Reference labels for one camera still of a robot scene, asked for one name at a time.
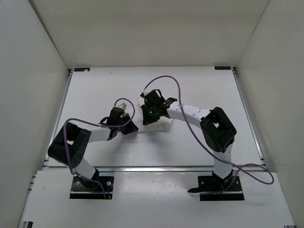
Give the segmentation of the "white pleated skirt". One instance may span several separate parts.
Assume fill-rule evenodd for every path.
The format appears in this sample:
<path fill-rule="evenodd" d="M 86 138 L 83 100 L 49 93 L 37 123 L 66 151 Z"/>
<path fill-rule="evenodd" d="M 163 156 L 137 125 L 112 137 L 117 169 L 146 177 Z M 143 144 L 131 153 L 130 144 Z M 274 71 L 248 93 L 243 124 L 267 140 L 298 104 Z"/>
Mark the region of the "white pleated skirt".
<path fill-rule="evenodd" d="M 135 116 L 133 118 L 133 123 L 139 128 L 138 132 L 161 132 L 161 131 L 168 131 L 172 119 L 166 118 L 166 117 L 160 117 L 160 119 L 157 122 L 151 123 L 147 126 L 143 125 L 143 113 L 141 106 L 144 104 L 144 101 L 140 98 L 136 98 L 136 105 L 135 105 Z"/>

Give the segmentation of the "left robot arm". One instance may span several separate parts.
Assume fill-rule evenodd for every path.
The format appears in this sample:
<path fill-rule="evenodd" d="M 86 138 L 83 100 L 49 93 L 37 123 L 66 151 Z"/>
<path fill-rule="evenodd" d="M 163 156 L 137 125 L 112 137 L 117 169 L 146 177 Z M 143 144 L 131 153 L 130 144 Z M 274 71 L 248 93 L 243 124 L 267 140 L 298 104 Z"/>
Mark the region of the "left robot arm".
<path fill-rule="evenodd" d="M 81 184 L 86 189 L 101 189 L 99 171 L 84 159 L 87 145 L 97 141 L 109 141 L 118 133 L 128 135 L 138 130 L 139 128 L 124 108 L 113 107 L 110 115 L 104 117 L 98 124 L 89 124 L 81 128 L 67 122 L 54 138 L 47 154 L 50 158 L 70 168 L 72 174 L 80 178 Z"/>

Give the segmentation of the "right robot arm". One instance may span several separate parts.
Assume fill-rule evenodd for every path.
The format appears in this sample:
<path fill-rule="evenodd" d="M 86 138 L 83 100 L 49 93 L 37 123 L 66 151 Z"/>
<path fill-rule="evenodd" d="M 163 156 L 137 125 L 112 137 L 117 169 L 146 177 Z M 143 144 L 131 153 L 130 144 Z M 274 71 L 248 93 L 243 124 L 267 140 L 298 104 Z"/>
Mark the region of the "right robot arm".
<path fill-rule="evenodd" d="M 187 126 L 194 125 L 202 130 L 214 157 L 213 186 L 218 190 L 228 187 L 232 178 L 231 149 L 237 131 L 223 109 L 202 109 L 183 104 L 173 97 L 165 99 L 159 89 L 142 93 L 140 97 L 144 100 L 141 105 L 144 126 L 166 117 L 184 121 Z"/>

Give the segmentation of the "left blue corner label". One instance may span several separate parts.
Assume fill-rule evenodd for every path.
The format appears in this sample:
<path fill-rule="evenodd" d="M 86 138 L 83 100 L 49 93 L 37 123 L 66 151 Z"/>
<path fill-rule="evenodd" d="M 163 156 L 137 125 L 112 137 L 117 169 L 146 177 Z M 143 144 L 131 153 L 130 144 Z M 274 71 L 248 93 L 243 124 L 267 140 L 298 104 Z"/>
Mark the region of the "left blue corner label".
<path fill-rule="evenodd" d="M 74 72 L 88 72 L 90 71 L 89 67 L 76 67 L 74 68 Z"/>

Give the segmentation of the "blue corner label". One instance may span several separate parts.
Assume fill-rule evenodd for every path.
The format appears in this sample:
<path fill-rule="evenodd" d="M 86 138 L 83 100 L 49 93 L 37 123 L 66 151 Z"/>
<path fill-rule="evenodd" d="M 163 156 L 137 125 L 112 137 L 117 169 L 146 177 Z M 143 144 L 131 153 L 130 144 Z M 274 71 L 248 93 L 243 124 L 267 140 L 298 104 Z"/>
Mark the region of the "blue corner label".
<path fill-rule="evenodd" d="M 229 66 L 214 66 L 215 70 L 231 70 Z"/>
<path fill-rule="evenodd" d="M 90 71 L 89 67 L 76 67 L 74 68 L 74 72 L 88 72 Z"/>

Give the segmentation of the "right blue corner label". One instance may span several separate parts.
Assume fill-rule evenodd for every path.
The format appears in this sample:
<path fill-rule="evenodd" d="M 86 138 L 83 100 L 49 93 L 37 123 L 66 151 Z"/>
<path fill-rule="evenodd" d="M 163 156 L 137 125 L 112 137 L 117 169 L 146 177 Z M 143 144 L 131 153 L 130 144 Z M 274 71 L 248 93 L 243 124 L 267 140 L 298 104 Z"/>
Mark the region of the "right blue corner label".
<path fill-rule="evenodd" d="M 214 66 L 215 70 L 231 70 L 229 66 Z"/>

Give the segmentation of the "aluminium rail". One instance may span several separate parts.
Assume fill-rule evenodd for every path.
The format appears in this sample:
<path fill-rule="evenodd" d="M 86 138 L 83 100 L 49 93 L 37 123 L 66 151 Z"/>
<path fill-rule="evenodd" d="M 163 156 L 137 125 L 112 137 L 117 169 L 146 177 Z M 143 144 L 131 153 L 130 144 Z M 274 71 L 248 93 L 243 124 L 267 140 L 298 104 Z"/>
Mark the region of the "aluminium rail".
<path fill-rule="evenodd" d="M 103 166 L 101 172 L 204 172 L 212 171 L 213 166 Z"/>

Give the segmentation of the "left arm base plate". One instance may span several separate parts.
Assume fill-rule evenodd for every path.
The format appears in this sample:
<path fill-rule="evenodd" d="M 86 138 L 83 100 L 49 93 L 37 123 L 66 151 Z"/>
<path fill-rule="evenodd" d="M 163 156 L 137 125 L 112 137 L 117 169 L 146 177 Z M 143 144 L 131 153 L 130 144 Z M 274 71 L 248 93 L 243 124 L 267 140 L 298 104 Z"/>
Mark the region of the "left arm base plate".
<path fill-rule="evenodd" d="M 86 181 L 78 176 L 73 177 L 70 189 L 70 199 L 88 199 L 88 200 L 111 200 L 113 198 L 114 174 L 99 173 L 98 183 Z"/>

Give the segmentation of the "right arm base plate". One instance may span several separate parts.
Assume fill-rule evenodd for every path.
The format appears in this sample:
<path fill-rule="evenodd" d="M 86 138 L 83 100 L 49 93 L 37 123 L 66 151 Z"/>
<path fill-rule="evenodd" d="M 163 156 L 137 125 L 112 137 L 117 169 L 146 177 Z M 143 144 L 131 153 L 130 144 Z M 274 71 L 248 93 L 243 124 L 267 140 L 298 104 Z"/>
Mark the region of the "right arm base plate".
<path fill-rule="evenodd" d="M 231 175 L 228 183 L 223 184 L 215 175 L 198 176 L 198 186 L 187 191 L 199 194 L 200 201 L 243 201 L 245 200 L 238 175 Z"/>

